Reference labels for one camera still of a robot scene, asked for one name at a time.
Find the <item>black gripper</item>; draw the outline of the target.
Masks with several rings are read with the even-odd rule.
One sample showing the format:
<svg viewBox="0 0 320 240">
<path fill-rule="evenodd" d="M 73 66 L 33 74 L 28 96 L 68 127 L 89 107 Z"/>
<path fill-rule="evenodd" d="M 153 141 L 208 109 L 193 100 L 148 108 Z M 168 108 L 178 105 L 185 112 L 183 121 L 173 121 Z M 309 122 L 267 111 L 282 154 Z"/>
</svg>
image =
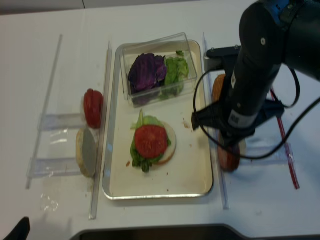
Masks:
<svg viewBox="0 0 320 240">
<path fill-rule="evenodd" d="M 255 132 L 254 123 L 258 116 L 255 105 L 220 104 L 218 110 L 221 148 L 233 150 L 241 140 Z"/>
</svg>

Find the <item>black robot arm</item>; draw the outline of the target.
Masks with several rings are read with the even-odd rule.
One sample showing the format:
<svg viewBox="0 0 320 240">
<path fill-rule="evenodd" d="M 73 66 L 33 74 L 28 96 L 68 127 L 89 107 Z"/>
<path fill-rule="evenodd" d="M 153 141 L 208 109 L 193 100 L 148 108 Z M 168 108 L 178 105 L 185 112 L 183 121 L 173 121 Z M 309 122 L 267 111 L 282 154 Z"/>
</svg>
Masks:
<svg viewBox="0 0 320 240">
<path fill-rule="evenodd" d="M 320 3 L 317 0 L 259 0 L 240 20 L 241 48 L 225 68 L 215 118 L 221 143 L 233 147 L 258 126 L 281 117 L 285 105 L 267 100 L 282 65 L 293 75 L 320 78 Z"/>
</svg>

